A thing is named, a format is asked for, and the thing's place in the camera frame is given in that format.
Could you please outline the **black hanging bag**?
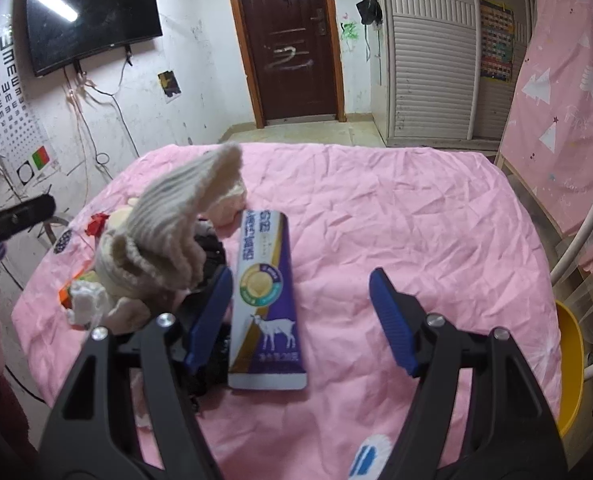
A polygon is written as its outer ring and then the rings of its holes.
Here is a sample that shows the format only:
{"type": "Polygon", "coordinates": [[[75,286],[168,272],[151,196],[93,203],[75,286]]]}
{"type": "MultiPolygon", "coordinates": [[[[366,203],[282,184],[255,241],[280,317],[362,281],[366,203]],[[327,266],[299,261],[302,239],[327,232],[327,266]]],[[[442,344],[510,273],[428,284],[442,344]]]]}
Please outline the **black hanging bag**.
{"type": "Polygon", "coordinates": [[[361,0],[356,4],[362,25],[380,25],[383,21],[383,12],[379,1],[361,0]]]}

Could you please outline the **white louvered wardrobe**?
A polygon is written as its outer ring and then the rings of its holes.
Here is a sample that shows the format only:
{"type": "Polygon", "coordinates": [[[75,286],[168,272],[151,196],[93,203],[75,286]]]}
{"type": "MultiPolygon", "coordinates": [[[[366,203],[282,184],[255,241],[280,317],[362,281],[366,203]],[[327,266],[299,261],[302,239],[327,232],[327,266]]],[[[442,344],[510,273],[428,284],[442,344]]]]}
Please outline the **white louvered wardrobe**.
{"type": "Polygon", "coordinates": [[[391,148],[497,151],[533,30],[534,0],[488,0],[511,9],[509,82],[481,76],[481,0],[380,0],[391,148]]]}

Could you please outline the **pink patterned bed curtain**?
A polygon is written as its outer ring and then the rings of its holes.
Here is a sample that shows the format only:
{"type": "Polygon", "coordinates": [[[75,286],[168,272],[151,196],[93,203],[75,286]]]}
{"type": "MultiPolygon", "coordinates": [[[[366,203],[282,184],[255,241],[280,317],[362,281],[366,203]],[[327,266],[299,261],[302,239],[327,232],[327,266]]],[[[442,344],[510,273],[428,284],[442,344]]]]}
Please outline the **pink patterned bed curtain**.
{"type": "Polygon", "coordinates": [[[535,3],[500,157],[561,238],[546,244],[556,266],[593,205],[593,0],[535,3]]]}

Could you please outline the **cream knitted sock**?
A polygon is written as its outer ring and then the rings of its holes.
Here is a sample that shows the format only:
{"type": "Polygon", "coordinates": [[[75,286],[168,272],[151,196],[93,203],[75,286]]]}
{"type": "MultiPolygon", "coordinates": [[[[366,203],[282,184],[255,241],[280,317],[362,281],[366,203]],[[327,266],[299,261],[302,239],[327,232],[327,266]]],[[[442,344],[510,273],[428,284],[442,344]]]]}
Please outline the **cream knitted sock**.
{"type": "Polygon", "coordinates": [[[197,221],[240,181],[241,167],[240,146],[228,143],[153,181],[100,237],[94,270],[108,294],[144,300],[195,289],[206,260],[197,221]]]}

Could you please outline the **pink bed sheet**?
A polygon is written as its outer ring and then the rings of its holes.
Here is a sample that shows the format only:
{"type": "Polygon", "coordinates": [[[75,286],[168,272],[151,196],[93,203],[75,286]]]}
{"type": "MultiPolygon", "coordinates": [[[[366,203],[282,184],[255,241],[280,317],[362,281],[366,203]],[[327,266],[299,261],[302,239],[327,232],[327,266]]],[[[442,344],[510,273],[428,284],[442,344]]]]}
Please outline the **pink bed sheet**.
{"type": "MultiPolygon", "coordinates": [[[[230,388],[229,340],[226,385],[201,396],[197,412],[219,479],[383,479],[418,382],[396,364],[372,305],[377,268],[459,330],[510,330],[557,419],[560,333],[546,256],[507,179],[478,154],[239,145],[240,181],[197,221],[203,281],[144,300],[109,295],[94,270],[103,232],[127,218],[153,181],[219,146],[170,145],[133,162],[80,211],[74,238],[31,277],[12,318],[52,407],[95,328],[136,332],[176,312],[219,266],[235,280],[242,214],[267,209],[289,222],[307,386],[230,388]]],[[[461,370],[441,466],[458,460],[471,379],[461,370]]],[[[140,370],[130,387],[141,453],[159,467],[140,370]]]]}

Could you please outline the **yellow plastic basin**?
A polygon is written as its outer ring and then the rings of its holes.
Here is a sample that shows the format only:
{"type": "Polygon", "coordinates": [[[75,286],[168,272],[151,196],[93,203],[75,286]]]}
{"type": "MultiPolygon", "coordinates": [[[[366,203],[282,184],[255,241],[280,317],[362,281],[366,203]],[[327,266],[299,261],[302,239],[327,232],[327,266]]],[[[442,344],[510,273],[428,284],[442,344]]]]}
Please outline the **yellow plastic basin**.
{"type": "Polygon", "coordinates": [[[574,425],[585,383],[585,348],[581,328],[574,313],[557,302],[557,315],[560,330],[561,349],[561,401],[558,428],[565,437],[574,425]]]}

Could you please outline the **colourful wall chart poster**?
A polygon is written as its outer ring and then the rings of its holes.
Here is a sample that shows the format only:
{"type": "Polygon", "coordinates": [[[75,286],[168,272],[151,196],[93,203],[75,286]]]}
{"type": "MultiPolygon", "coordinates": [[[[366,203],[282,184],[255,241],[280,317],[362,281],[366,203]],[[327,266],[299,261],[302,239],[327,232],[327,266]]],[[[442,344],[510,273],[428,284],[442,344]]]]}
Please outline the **colourful wall chart poster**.
{"type": "Polygon", "coordinates": [[[514,18],[503,4],[481,0],[481,76],[509,82],[513,71],[514,18]]]}

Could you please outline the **eye chart poster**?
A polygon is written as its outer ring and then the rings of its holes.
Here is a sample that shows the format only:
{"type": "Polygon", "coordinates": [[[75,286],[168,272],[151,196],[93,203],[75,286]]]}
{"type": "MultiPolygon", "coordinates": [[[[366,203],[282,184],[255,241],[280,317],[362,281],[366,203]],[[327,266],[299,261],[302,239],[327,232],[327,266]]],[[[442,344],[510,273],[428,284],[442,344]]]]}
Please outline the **eye chart poster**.
{"type": "Polygon", "coordinates": [[[11,28],[0,28],[0,164],[19,190],[56,162],[21,75],[11,28]]]}

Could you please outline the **black wall television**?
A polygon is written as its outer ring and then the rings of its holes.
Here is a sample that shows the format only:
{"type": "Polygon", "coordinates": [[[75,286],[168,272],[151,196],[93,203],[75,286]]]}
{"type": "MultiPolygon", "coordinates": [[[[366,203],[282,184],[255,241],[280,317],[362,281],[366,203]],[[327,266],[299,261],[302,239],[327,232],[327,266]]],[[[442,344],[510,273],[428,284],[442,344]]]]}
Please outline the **black wall television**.
{"type": "Polygon", "coordinates": [[[156,0],[26,0],[25,15],[37,77],[162,35],[156,0]]]}

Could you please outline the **dark red wooden door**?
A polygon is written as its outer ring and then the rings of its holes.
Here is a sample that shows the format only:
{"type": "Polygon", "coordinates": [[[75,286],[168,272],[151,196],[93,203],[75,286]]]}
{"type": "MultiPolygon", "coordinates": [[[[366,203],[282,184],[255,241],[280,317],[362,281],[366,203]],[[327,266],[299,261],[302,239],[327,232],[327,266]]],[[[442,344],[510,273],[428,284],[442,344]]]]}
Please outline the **dark red wooden door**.
{"type": "Polygon", "coordinates": [[[345,122],[334,0],[230,0],[255,124],[345,122]]]}

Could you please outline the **purple goat milk packet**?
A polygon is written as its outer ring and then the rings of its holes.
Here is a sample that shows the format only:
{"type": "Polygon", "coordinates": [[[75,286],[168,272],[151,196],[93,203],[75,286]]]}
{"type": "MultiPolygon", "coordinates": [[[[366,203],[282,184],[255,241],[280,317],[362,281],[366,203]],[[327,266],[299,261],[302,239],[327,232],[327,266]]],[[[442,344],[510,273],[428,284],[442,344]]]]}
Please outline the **purple goat milk packet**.
{"type": "Polygon", "coordinates": [[[307,386],[292,274],[289,222],[246,210],[232,295],[228,386],[298,391],[307,386]]]}

